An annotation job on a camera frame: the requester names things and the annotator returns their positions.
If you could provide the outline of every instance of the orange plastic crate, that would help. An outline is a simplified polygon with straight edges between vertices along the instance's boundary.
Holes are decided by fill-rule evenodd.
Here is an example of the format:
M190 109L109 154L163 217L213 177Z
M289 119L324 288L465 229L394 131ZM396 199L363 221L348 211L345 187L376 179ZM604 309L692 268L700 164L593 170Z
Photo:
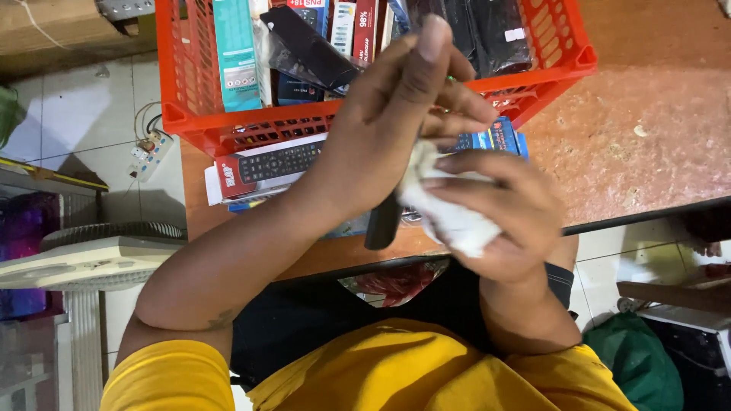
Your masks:
M518 0L533 69L475 80L515 128L584 76L596 71L577 0ZM213 7L209 1L157 0L162 121L167 132L215 157L325 132L341 101L225 113L221 101Z

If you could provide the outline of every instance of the teal box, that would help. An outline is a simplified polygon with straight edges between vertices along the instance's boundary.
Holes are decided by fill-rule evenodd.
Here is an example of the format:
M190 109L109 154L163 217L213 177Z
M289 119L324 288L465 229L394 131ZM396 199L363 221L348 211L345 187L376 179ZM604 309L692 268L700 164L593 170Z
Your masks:
M227 113L262 108L248 0L214 0L213 22Z

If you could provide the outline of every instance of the tattoo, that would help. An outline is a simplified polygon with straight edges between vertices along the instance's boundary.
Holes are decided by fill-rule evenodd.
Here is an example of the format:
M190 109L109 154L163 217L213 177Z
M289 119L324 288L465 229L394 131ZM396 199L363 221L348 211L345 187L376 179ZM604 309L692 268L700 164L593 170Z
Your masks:
M234 318L236 318L236 315L238 315L238 313L233 309L228 309L222 312L215 320L208 320L208 330L220 330L221 328L231 323Z

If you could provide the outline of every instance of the hand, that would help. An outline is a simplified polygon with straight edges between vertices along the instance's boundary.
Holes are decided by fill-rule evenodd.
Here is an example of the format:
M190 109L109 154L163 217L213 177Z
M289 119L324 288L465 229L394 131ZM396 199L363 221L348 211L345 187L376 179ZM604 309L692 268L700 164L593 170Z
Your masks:
M475 73L452 45L449 24L430 15L420 36L396 40L350 86L322 153L299 184L317 188L336 224L391 193L420 129L427 137L443 137L490 128L492 106L447 75L469 81ZM451 112L435 113L435 104Z
M424 187L437 197L479 211L503 233L468 258L452 251L465 267L496 282L520 282L542 267L561 235L564 207L550 179L524 159L499 151L468 150L443 157L436 166L452 174L474 171L496 184L462 178L430 178Z

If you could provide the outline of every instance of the table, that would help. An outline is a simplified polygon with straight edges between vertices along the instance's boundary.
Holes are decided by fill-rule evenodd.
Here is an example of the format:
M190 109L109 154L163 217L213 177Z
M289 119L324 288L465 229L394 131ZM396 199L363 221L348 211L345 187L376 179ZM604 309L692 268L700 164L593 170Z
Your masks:
M554 177L567 204L566 232L728 199L731 22L716 0L580 4L599 73L521 128L531 161ZM203 170L213 160L185 141L181 154L188 235L195 239L234 214L208 206ZM363 248L362 235L334 238L315 243L279 279L356 274L445 252L418 227L401 228L378 252Z

